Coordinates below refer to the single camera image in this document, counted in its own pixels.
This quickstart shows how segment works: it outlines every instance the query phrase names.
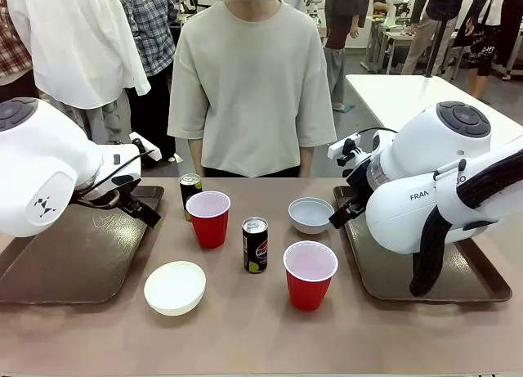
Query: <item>red cup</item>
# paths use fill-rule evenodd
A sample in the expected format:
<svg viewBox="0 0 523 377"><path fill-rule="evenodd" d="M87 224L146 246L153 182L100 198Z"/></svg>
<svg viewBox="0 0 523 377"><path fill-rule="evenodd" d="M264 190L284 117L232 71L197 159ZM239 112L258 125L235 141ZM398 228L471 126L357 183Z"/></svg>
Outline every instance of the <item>red cup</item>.
<svg viewBox="0 0 523 377"><path fill-rule="evenodd" d="M203 248L215 249L225 243L229 208L230 198L220 191L203 191L187 200L186 209Z"/></svg>
<svg viewBox="0 0 523 377"><path fill-rule="evenodd" d="M337 270L336 254L320 242L304 240L285 250L284 265L294 307L304 312L320 307Z"/></svg>

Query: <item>brown tray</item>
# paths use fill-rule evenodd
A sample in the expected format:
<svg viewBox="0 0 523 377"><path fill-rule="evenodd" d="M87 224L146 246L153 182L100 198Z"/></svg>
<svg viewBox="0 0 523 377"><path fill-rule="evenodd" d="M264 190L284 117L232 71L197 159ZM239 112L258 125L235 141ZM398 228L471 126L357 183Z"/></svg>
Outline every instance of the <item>brown tray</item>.
<svg viewBox="0 0 523 377"><path fill-rule="evenodd" d="M349 186L334 188L338 206L355 197ZM473 240L446 245L440 278L424 297L409 291L412 256L384 249L370 235L365 215L345 225L352 253L367 292L382 300L425 303L508 301L512 290Z"/></svg>
<svg viewBox="0 0 523 377"><path fill-rule="evenodd" d="M133 193L157 209L163 188ZM47 231L16 238L0 254L0 303L103 303L122 287L146 225L119 209L70 205Z"/></svg>

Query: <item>white ceramic bowl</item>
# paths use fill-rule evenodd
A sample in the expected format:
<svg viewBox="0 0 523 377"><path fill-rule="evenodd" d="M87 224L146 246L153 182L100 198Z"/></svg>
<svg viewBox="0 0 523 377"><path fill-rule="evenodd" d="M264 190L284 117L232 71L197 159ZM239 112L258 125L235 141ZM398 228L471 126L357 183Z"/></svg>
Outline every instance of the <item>white ceramic bowl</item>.
<svg viewBox="0 0 523 377"><path fill-rule="evenodd" d="M145 282L144 295L156 312L165 316L180 316L198 305L205 283L202 268L187 261L176 261L151 273Z"/></svg>
<svg viewBox="0 0 523 377"><path fill-rule="evenodd" d="M294 227L305 234L319 234L327 230L333 214L334 208L327 201L314 197L295 200L288 207Z"/></svg>

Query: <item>white cup rim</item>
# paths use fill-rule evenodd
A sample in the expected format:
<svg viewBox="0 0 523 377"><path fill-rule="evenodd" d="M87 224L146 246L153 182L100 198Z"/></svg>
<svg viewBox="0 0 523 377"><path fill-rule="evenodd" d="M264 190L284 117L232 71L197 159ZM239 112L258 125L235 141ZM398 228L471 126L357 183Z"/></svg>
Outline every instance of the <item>white cup rim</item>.
<svg viewBox="0 0 523 377"><path fill-rule="evenodd" d="M335 264L334 264L333 271L330 274L328 274L327 276L322 277L321 279L306 279L306 278L301 277L299 275L296 275L294 272L292 272L289 269L288 265L287 265L287 253L293 246L296 246L298 244L314 244L314 245L320 246L321 248L327 249L328 252L334 257ZM320 283L321 281L326 281L326 280L328 280L328 279L330 279L331 277L334 276L334 274L337 271L338 261L337 261L336 254L327 245L324 245L324 244L322 244L320 242L316 242L316 241L313 241L313 240L300 240L299 242L293 243L292 245L290 245L285 250L285 253L284 253L284 265L285 265L285 269L287 270L287 272L290 273L292 276L296 277L297 279L299 279L300 281L306 281L306 282L309 282L309 283Z"/></svg>
<svg viewBox="0 0 523 377"><path fill-rule="evenodd" d="M214 194L214 195L222 195L226 198L227 200L227 206L225 209L223 209L220 213L216 213L214 215L208 215L208 216L202 216L202 215L196 215L194 213L192 213L190 211L190 206L189 206L189 202L197 197L197 196L202 196L202 195L210 195L210 194ZM189 213L190 216L194 216L195 218L199 218L199 219L212 219L212 218L217 218L221 215L223 215L225 212L227 212L229 209L230 209L230 198L228 195L226 195L225 193L221 193L220 191L202 191L200 193L196 193L195 195L192 195L188 200L187 200L187 203L186 203L186 209L187 209L187 212Z"/></svg>

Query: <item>black can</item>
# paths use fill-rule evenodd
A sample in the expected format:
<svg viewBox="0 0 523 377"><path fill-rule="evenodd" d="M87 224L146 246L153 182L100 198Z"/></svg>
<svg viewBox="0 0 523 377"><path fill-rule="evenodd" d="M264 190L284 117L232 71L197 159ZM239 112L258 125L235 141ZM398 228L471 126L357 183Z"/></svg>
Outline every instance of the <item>black can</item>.
<svg viewBox="0 0 523 377"><path fill-rule="evenodd" d="M264 218L245 219L244 267L249 273L262 273L267 269L269 251L269 223Z"/></svg>
<svg viewBox="0 0 523 377"><path fill-rule="evenodd" d="M186 220L190 222L190 213L187 212L187 200L193 195L201 193L202 178L196 174L186 174L180 178L181 199L183 200L183 209L186 213Z"/></svg>

